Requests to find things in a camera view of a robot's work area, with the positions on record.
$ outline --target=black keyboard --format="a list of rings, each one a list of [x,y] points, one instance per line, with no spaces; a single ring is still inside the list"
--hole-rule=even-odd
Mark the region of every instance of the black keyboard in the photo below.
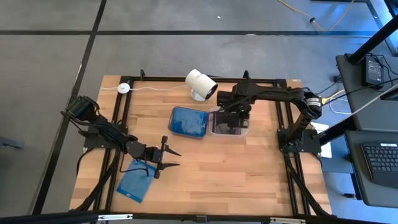
[[[361,146],[372,182],[398,188],[398,144],[371,143]]]

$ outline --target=wooden table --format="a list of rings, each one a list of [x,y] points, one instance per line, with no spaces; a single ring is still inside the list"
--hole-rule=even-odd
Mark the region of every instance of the wooden table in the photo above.
[[[101,87],[115,87],[120,76],[104,76]],[[287,80],[288,86],[301,86],[300,80]],[[134,82],[134,88],[151,86],[172,88],[182,82]],[[231,91],[234,83],[219,83],[218,90]],[[98,104],[101,114],[109,120],[116,100],[116,90],[101,90]],[[278,119],[275,102],[257,100],[252,106],[249,132],[242,138],[211,136],[202,140],[173,135],[167,128],[173,107],[182,106],[203,111],[216,106],[216,93],[204,102],[193,101],[189,87],[171,91],[140,90],[132,93],[127,119],[129,134],[148,146],[159,146],[163,135],[169,146],[182,157],[165,154],[165,162],[180,166],[167,168],[155,179],[144,201],[135,202],[116,191],[112,212],[173,213],[207,215],[280,215],[291,216],[289,188],[283,155],[278,150],[276,129]],[[299,115],[292,105],[294,119]],[[104,149],[87,154],[80,166],[70,208],[79,206],[93,190],[100,175]],[[319,161],[311,154],[301,153],[305,183],[317,202],[331,212]],[[125,156],[123,169],[132,158]],[[116,186],[124,174],[118,173]],[[101,206],[104,208],[104,188]],[[299,211],[302,202],[296,187]]]

